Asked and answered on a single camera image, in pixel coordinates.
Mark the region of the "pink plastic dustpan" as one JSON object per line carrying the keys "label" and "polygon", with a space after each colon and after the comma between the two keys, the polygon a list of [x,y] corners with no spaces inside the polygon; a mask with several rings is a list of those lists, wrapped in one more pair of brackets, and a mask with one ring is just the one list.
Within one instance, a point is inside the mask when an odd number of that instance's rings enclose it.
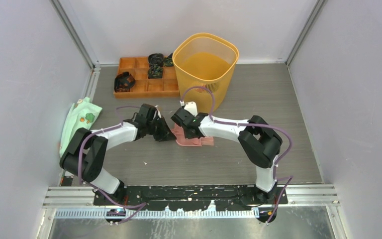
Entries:
{"label": "pink plastic dustpan", "polygon": [[185,137],[185,132],[183,128],[177,124],[174,124],[172,133],[175,135],[176,143],[179,146],[185,146],[185,147],[201,147],[202,146],[199,138],[187,139]]}

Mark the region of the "yellow mesh waste basket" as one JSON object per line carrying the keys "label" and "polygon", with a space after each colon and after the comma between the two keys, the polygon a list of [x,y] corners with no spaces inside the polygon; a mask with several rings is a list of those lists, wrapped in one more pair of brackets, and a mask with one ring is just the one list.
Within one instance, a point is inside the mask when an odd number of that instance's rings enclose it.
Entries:
{"label": "yellow mesh waste basket", "polygon": [[210,33],[196,33],[173,52],[178,87],[185,102],[208,113],[224,100],[239,58],[235,45]]}

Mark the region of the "pink hand brush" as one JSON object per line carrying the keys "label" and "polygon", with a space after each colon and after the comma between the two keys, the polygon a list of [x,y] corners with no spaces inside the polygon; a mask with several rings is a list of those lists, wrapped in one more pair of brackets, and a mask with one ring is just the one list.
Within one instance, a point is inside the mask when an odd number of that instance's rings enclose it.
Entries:
{"label": "pink hand brush", "polygon": [[213,137],[201,137],[199,141],[202,146],[214,146]]}

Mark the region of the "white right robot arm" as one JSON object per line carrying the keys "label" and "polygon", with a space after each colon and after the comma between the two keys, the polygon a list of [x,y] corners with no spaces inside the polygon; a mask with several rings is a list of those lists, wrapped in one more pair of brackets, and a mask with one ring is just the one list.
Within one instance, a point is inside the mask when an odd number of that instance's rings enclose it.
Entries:
{"label": "white right robot arm", "polygon": [[231,120],[207,113],[193,115],[185,107],[179,108],[171,120],[180,126],[185,138],[219,137],[239,143],[248,159],[256,167],[257,200],[264,205],[276,197],[276,162],[282,138],[260,116],[250,119]]}

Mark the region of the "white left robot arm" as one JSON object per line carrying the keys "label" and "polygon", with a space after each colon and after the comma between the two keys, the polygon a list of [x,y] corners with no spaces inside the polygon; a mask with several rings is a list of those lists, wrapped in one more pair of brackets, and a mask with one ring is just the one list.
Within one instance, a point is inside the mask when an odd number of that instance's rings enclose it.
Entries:
{"label": "white left robot arm", "polygon": [[62,154],[60,167],[100,189],[108,202],[118,206],[125,199],[125,184],[104,169],[106,152],[147,135],[153,136],[156,142],[176,140],[159,110],[143,104],[131,118],[117,125],[95,131],[77,129]]}

